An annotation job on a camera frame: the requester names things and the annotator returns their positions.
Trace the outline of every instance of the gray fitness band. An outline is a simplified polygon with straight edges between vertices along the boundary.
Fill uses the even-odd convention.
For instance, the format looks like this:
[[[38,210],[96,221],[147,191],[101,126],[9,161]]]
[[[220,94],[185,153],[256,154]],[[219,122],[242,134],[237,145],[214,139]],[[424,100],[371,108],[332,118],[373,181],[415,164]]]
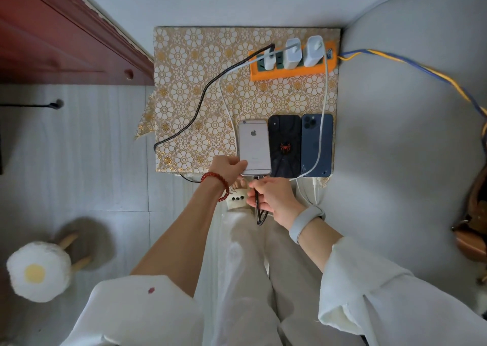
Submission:
[[[323,216],[325,213],[316,205],[311,205],[301,214],[299,214],[294,220],[291,229],[289,229],[289,236],[293,239],[295,243],[299,245],[298,238],[305,226],[308,225],[314,218],[318,216]]]

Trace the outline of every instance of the white slipper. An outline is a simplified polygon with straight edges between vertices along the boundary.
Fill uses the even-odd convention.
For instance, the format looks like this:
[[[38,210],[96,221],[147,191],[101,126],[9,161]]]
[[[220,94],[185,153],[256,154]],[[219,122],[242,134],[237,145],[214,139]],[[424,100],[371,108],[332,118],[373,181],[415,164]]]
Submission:
[[[247,205],[247,189],[231,189],[227,199],[228,210],[237,209],[238,207],[246,207]]]

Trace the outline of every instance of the sleeve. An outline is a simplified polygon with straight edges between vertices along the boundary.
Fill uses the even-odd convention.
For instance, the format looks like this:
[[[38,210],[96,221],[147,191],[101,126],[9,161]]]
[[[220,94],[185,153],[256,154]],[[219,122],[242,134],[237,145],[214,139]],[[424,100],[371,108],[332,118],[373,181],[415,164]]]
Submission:
[[[197,303],[167,276],[132,275],[96,285],[61,346],[193,346],[203,328]]]
[[[487,344],[487,323],[466,305],[350,237],[324,268],[318,318],[370,346]]]

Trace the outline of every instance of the spider logo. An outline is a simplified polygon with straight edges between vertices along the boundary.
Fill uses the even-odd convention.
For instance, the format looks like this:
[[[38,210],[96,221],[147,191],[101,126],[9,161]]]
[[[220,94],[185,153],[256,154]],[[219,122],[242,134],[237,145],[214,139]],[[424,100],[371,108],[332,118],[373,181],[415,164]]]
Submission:
[[[291,144],[289,142],[287,143],[281,143],[281,152],[283,154],[287,154],[291,151]]]

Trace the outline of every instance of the hand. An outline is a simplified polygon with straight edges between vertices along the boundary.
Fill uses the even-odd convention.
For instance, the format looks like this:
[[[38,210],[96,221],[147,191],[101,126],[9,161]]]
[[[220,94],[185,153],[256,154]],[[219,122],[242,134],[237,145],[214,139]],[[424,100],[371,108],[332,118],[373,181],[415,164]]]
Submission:
[[[219,155],[213,158],[210,171],[221,175],[229,186],[235,183],[237,178],[242,178],[242,173],[247,167],[246,160],[240,160],[237,156]]]
[[[274,214],[274,220],[288,231],[296,217],[306,208],[294,197],[291,183],[286,178],[254,179],[249,187],[259,193],[259,208]],[[247,204],[255,207],[255,191],[248,191]]]

